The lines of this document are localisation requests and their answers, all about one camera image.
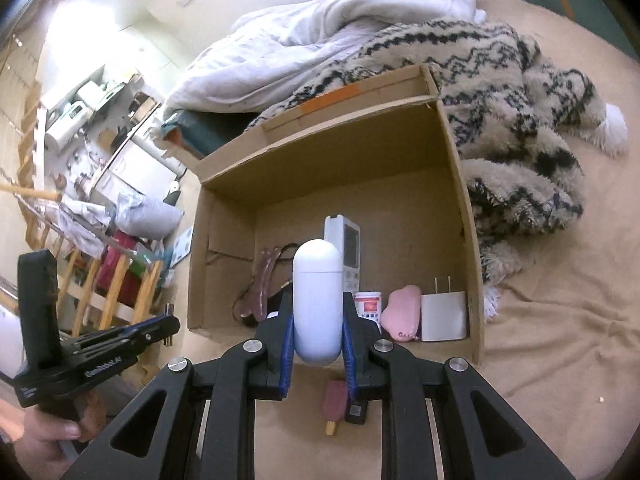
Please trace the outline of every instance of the finger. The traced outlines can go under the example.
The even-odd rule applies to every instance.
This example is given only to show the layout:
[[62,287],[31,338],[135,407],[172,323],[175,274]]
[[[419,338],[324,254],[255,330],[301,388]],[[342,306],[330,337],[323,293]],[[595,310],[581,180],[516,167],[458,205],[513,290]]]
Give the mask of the finger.
[[40,442],[75,440],[80,437],[80,427],[72,420],[64,420],[39,408],[29,410],[24,417],[24,433]]
[[59,442],[36,440],[27,433],[15,443],[14,451],[23,466],[33,465],[34,458],[37,458],[36,462],[39,463],[64,462],[66,460]]
[[100,397],[97,394],[93,397],[87,397],[87,406],[80,421],[82,432],[80,440],[82,442],[93,440],[104,429],[106,424],[107,410]]

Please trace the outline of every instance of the fuzzy blanket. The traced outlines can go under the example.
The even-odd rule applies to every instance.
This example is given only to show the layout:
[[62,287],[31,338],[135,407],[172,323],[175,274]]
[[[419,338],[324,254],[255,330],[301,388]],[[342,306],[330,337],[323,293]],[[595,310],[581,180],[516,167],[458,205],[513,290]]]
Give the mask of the fuzzy blanket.
[[478,231],[485,314],[492,286],[532,262],[535,235],[565,229],[584,209],[583,174],[560,134],[615,155],[626,149],[620,110],[579,70],[561,70],[505,23],[434,20],[395,25],[325,68],[249,127],[341,86],[411,64],[434,73],[462,159]]

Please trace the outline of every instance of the white power adapter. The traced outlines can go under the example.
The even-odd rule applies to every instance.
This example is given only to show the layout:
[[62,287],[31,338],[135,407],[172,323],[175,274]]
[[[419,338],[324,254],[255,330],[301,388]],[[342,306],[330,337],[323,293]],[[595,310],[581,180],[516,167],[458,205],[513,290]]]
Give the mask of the white power adapter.
[[449,292],[425,294],[421,298],[422,341],[453,341],[467,336],[466,293]]

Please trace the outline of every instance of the wooden rod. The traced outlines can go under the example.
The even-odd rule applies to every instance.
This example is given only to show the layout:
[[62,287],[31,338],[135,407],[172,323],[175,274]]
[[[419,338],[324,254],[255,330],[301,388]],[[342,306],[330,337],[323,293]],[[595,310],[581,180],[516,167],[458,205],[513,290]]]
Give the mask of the wooden rod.
[[101,262],[98,258],[92,258],[91,264],[89,265],[89,270],[87,271],[86,279],[84,280],[84,285],[82,286],[82,296],[78,301],[78,309],[76,310],[74,328],[71,331],[72,337],[78,337],[80,335],[80,331],[82,330],[82,319],[84,318],[84,311],[86,310],[86,306],[89,304],[89,300],[91,299],[92,293],[94,292],[95,277],[98,274],[98,270],[100,269],[100,263]]
[[56,239],[56,241],[53,243],[53,257],[55,259],[58,259],[58,257],[60,256],[60,250],[62,249],[62,244],[65,241],[65,237],[63,237],[63,235],[58,235],[58,238]]
[[56,314],[60,315],[60,305],[62,305],[62,300],[66,296],[66,291],[69,288],[69,283],[71,282],[71,276],[74,272],[74,264],[76,260],[80,256],[80,249],[77,247],[74,248],[74,251],[71,253],[71,258],[69,259],[69,264],[66,266],[65,273],[62,275],[62,283],[60,284],[60,291],[58,292],[58,300],[56,301]]
[[116,303],[118,303],[118,296],[120,295],[120,288],[122,287],[122,282],[124,281],[124,276],[128,269],[129,257],[121,254],[113,273],[113,278],[111,279],[109,291],[107,292],[107,299],[104,302],[104,308],[102,310],[102,315],[100,316],[98,330],[106,330],[111,326],[113,313],[116,308]]
[[60,202],[62,200],[62,193],[57,191],[44,191],[31,187],[13,186],[12,184],[6,184],[4,182],[0,182],[0,191],[7,191],[21,196],[32,196],[43,200],[53,200],[53,202]]
[[161,273],[161,260],[153,262],[151,268],[145,271],[140,290],[138,291],[138,297],[136,298],[136,304],[133,307],[131,324],[140,323],[146,319],[151,309],[151,303],[153,302],[156,285],[158,284]]
[[38,248],[39,249],[44,249],[44,246],[47,243],[47,236],[49,236],[49,230],[50,230],[50,227],[48,225],[45,225],[44,228],[42,229],[42,234],[40,235],[40,240],[38,240]]

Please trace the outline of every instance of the white plastic bag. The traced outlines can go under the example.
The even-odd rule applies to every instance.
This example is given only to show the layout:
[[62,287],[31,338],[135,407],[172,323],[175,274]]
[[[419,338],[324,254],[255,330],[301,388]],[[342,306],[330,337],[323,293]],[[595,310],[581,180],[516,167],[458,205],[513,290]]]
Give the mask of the white plastic bag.
[[82,227],[69,213],[62,209],[58,209],[56,220],[58,227],[64,233],[67,240],[83,253],[88,254],[92,258],[100,259],[104,251],[104,244],[96,235]]
[[116,227],[130,236],[162,240],[178,227],[183,211],[140,194],[118,195]]

